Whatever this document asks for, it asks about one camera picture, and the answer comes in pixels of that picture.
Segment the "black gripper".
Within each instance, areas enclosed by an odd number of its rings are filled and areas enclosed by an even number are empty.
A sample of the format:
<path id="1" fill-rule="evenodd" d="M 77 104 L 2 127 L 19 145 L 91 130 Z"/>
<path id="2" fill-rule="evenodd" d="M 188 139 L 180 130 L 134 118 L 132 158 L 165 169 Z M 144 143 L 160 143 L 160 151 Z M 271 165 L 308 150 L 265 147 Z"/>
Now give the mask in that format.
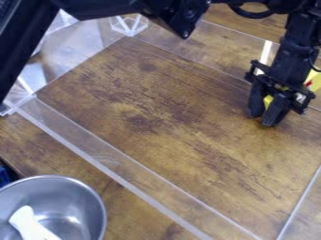
<path id="1" fill-rule="evenodd" d="M 265 127 L 277 126 L 289 111 L 305 113 L 316 94 L 304 82 L 317 55 L 319 50 L 313 45 L 303 45 L 284 38 L 271 66 L 259 60 L 251 61 L 251 71 L 245 76 L 252 84 L 249 116 L 263 115 Z"/>

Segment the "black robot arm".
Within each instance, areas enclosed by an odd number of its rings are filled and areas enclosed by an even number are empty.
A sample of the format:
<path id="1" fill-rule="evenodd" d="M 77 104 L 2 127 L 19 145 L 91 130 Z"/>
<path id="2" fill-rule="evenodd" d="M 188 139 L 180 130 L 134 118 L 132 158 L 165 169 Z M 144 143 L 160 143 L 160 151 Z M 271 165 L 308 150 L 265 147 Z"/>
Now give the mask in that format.
<path id="1" fill-rule="evenodd" d="M 316 98 L 305 80 L 320 70 L 321 0 L 0 0 L 0 108 L 59 11 L 79 21 L 138 13 L 188 38 L 216 4 L 248 19 L 288 16 L 272 64 L 251 62 L 249 115 L 273 127 L 291 111 L 305 113 Z"/>

